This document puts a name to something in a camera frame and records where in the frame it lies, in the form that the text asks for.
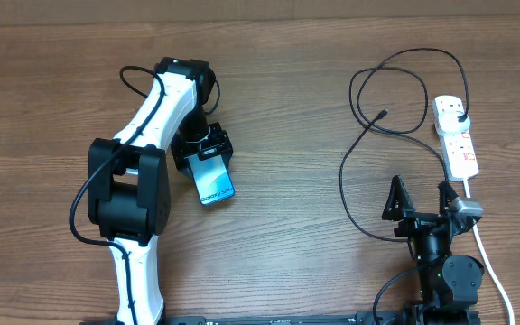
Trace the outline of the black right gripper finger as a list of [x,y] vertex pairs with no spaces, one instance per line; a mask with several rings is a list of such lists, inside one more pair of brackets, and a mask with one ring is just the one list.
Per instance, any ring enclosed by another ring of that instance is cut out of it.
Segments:
[[453,189],[448,181],[442,181],[438,185],[439,189],[439,211],[444,213],[449,209],[451,203],[458,198],[457,192]]
[[412,217],[413,214],[413,202],[404,186],[403,179],[400,175],[395,175],[391,180],[382,220],[400,221]]

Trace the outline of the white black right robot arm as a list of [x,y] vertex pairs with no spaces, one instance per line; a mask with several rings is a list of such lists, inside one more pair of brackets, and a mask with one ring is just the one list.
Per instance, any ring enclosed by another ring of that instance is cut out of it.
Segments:
[[391,181],[382,219],[395,221],[394,234],[411,245],[416,267],[395,276],[377,294],[373,304],[374,323],[386,320],[378,313],[378,303],[390,285],[409,274],[419,276],[421,299],[391,312],[394,324],[479,324],[478,313],[469,308],[478,302],[484,265],[468,255],[451,252],[452,239],[470,231],[483,217],[475,200],[457,194],[448,181],[439,189],[439,211],[417,212],[402,178]]

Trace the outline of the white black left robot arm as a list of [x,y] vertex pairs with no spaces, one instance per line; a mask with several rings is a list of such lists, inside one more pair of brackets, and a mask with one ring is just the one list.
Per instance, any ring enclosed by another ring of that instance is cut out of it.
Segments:
[[95,243],[114,259],[119,307],[113,324],[166,321],[157,262],[171,211],[166,157],[194,181],[203,206],[236,193],[228,172],[233,146],[204,107],[220,91],[209,63],[165,57],[149,73],[153,86],[131,121],[90,145],[88,179],[74,199],[88,199],[88,218],[100,233]]

